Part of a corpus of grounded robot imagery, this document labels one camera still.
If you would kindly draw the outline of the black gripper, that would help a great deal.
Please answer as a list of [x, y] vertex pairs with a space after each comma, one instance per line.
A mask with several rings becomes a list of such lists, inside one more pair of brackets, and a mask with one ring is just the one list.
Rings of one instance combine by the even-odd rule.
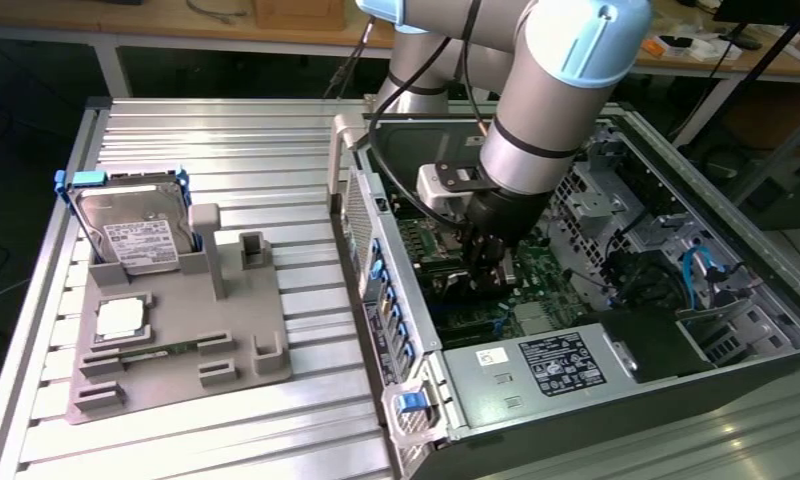
[[507, 189], [473, 193], [463, 229], [463, 259], [475, 270], [499, 264], [533, 229], [551, 193], [521, 195]]

